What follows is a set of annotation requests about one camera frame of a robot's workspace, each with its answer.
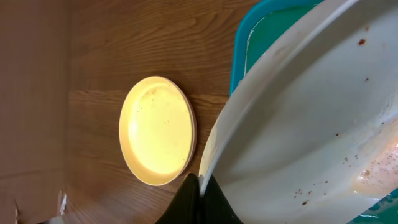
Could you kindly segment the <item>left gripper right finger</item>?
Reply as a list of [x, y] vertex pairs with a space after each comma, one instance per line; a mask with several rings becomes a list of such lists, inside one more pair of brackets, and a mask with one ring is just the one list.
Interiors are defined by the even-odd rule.
[[201, 222], [204, 224], [243, 224], [234, 213], [213, 175], [209, 179], [201, 205]]

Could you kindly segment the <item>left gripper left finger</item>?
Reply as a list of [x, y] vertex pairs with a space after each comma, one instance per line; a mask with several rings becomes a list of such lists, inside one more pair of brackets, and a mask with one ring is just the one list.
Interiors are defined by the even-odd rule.
[[198, 177], [189, 173], [185, 176], [166, 211], [155, 224], [195, 224], [198, 198]]

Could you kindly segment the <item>white front plate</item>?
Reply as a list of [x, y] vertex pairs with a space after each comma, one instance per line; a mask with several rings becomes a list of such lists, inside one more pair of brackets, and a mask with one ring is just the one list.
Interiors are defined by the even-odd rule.
[[184, 100], [187, 104], [188, 110], [189, 110], [189, 115], [190, 115], [190, 122], [191, 122], [191, 126], [192, 126], [192, 140], [191, 140], [191, 145], [190, 145], [190, 152], [189, 152], [189, 156], [187, 161], [185, 162], [185, 165], [182, 169], [182, 171], [180, 172], [180, 174], [182, 174], [183, 172], [185, 172], [188, 169], [188, 166], [193, 158], [193, 155], [195, 153], [196, 150], [196, 146], [197, 146], [197, 119], [195, 116], [195, 111], [193, 109], [193, 106], [190, 102], [190, 100], [188, 99], [187, 95], [182, 91], [181, 88], [178, 88], [180, 93], [182, 94], [182, 96], [184, 97]]

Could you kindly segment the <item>yellow-green plate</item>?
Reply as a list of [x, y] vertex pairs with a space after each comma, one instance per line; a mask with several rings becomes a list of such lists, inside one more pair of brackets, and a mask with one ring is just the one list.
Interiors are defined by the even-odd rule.
[[147, 185], [176, 179], [189, 156], [192, 126], [178, 88], [165, 77], [144, 78], [132, 87], [121, 109], [119, 142], [124, 160]]

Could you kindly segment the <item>white plate with sauce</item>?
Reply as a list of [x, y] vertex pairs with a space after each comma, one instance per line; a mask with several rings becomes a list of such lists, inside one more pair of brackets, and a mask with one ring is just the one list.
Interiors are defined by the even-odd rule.
[[244, 223], [348, 223], [397, 188], [397, 1], [323, 1], [249, 69], [199, 170]]

